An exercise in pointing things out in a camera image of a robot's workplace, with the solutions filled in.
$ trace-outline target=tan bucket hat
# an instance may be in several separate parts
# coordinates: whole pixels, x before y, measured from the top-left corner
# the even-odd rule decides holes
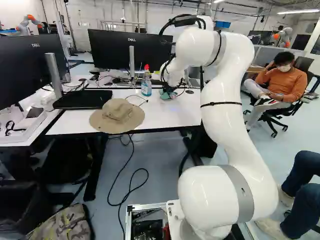
[[[145,119],[145,112],[122,98],[107,101],[90,116],[90,125],[108,134],[122,134],[135,129]]]

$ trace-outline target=hair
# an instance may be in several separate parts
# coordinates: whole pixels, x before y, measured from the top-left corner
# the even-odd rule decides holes
[[[292,52],[289,51],[283,51],[279,52],[275,58],[274,58],[274,64],[280,65],[284,63],[291,63],[293,60],[295,60],[295,55]]]

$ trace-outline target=ceiling light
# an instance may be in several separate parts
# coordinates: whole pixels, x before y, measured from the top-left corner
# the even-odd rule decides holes
[[[293,11],[282,11],[278,12],[279,15],[283,14],[309,14],[309,13],[318,13],[320,9],[303,9],[303,10],[293,10]]]
[[[225,1],[225,0],[215,0],[213,3],[214,3],[214,4],[218,4],[218,3],[221,3],[221,2],[223,2],[223,1]]]

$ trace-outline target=window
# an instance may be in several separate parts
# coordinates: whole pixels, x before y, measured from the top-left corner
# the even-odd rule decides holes
[[[311,53],[320,55],[320,36],[318,37],[317,41],[315,42]]]

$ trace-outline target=jeans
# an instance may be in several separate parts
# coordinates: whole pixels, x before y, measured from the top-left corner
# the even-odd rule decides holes
[[[261,87],[258,83],[256,83],[252,79],[245,80],[244,86],[246,87],[246,89],[248,89],[248,91],[252,94],[252,96],[255,99],[258,99],[260,94],[270,93],[270,91],[268,89]],[[273,104],[273,105],[254,106],[250,115],[249,115],[249,118],[247,119],[246,126],[247,127],[253,126],[258,121],[258,119],[261,117],[261,115],[267,110],[285,109],[290,106],[291,106],[290,102],[284,102],[284,101],[279,101],[278,103]]]
[[[314,175],[320,176],[320,154],[300,151],[294,165],[282,184],[282,190],[295,197],[291,214],[280,224],[290,239],[298,239],[314,227],[320,217],[320,184],[309,183]]]

